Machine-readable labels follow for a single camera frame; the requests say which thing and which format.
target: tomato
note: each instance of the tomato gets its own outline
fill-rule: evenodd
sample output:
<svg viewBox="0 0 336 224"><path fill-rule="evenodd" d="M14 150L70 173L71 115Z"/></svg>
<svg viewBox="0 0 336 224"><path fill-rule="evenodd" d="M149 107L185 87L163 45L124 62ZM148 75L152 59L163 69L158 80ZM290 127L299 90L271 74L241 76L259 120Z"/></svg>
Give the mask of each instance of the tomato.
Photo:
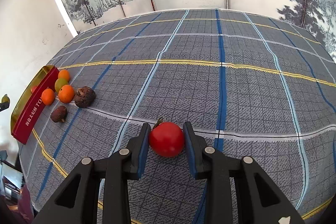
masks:
<svg viewBox="0 0 336 224"><path fill-rule="evenodd" d="M177 124L163 122L149 134L149 144L162 157L175 157L184 147L184 135Z"/></svg>
<svg viewBox="0 0 336 224"><path fill-rule="evenodd" d="M32 94L34 93L34 91L36 90L36 88L37 88L37 85L34 85L34 86L31 87L30 91L31 91Z"/></svg>

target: hanging fruit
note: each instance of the hanging fruit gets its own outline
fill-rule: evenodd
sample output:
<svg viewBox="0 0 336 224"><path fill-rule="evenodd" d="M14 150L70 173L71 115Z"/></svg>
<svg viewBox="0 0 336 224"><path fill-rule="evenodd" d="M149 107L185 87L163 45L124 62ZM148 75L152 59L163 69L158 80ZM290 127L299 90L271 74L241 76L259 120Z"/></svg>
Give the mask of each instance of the hanging fruit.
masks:
<svg viewBox="0 0 336 224"><path fill-rule="evenodd" d="M7 94L5 94L2 98L1 98L1 103L4 103L4 102L11 102L11 100L9 99L9 97L7 96Z"/></svg>

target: screw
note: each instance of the screw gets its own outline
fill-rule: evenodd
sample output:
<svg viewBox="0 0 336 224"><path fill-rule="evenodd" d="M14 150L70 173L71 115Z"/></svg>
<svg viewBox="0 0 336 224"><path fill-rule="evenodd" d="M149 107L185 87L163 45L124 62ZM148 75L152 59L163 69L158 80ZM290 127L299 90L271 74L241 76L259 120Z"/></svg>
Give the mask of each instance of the screw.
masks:
<svg viewBox="0 0 336 224"><path fill-rule="evenodd" d="M249 156L246 156L243 158L243 161L247 164L251 164L253 162L253 159Z"/></svg>
<svg viewBox="0 0 336 224"><path fill-rule="evenodd" d="M119 150L120 155L127 155L129 153L129 150L127 148L123 148Z"/></svg>
<svg viewBox="0 0 336 224"><path fill-rule="evenodd" d="M88 158L88 157L82 158L82 163L83 163L84 165L87 165L87 164L89 164L90 162L91 162L91 159L90 159L90 158Z"/></svg>
<svg viewBox="0 0 336 224"><path fill-rule="evenodd" d="M211 146L207 146L205 149L205 152L207 152L208 154L212 154L215 153L215 149Z"/></svg>

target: red gift box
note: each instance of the red gift box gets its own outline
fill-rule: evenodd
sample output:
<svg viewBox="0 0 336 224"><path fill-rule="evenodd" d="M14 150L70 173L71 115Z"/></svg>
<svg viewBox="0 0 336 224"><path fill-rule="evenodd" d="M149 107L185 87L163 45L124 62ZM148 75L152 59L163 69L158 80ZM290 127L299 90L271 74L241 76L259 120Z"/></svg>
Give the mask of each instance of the red gift box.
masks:
<svg viewBox="0 0 336 224"><path fill-rule="evenodd" d="M58 78L58 69L54 66L44 66L30 82L11 116L11 134L23 144L27 143L29 135L45 107L41 100L42 92L50 88L55 91L55 82Z"/></svg>

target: orange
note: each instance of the orange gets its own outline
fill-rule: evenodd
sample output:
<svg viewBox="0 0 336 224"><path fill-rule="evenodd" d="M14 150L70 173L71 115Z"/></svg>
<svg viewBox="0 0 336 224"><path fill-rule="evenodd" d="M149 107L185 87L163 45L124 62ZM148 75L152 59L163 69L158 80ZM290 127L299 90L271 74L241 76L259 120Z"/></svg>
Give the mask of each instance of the orange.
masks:
<svg viewBox="0 0 336 224"><path fill-rule="evenodd" d="M55 92L52 89L46 89L42 92L41 100L46 106L50 106L55 100Z"/></svg>
<svg viewBox="0 0 336 224"><path fill-rule="evenodd" d="M70 81L70 73L63 69L58 73L58 78L64 78L67 82Z"/></svg>
<svg viewBox="0 0 336 224"><path fill-rule="evenodd" d="M64 104L70 103L74 98L74 96L75 96L74 88L70 85L64 85L58 92L58 98Z"/></svg>

